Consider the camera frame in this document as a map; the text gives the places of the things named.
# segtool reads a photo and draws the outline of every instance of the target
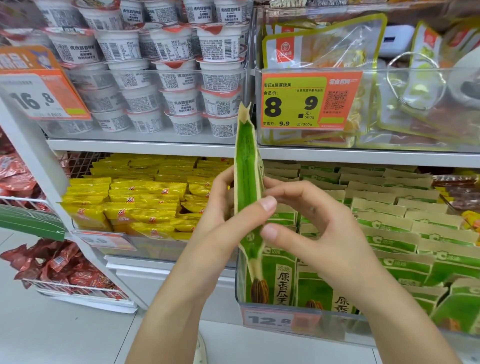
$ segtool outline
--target shoe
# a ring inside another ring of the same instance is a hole
[[[197,347],[195,348],[195,356],[193,357],[193,364],[207,364],[207,351],[205,349],[205,342],[200,335],[197,336]]]

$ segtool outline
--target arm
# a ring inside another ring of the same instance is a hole
[[[192,238],[140,325],[126,364],[192,364],[200,314],[240,240],[275,212],[265,197],[227,220],[233,204],[233,167],[213,182]]]
[[[266,195],[291,205],[319,231],[312,241],[277,224],[262,237],[315,268],[368,318],[385,364],[461,363],[440,331],[402,286],[382,267],[351,211],[310,182],[266,178]]]

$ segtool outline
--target orange sign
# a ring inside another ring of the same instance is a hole
[[[32,119],[92,119],[52,52],[43,46],[1,47],[0,86]]]
[[[362,74],[263,73],[262,127],[343,130]]]

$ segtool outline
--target person's left hand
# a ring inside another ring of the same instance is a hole
[[[268,196],[228,219],[233,207],[234,191],[228,189],[233,173],[232,166],[215,178],[205,212],[163,284],[163,289],[188,295],[183,299],[204,303],[240,240],[275,212],[276,199]]]

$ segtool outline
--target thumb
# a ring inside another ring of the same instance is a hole
[[[211,232],[212,241],[224,242],[235,248],[240,240],[256,227],[264,224],[276,209],[276,199],[272,196],[261,198],[248,205],[234,217]]]
[[[272,223],[266,224],[260,235],[267,243],[292,253],[308,265],[312,267],[318,265],[320,255],[318,241],[305,238],[285,226]]]

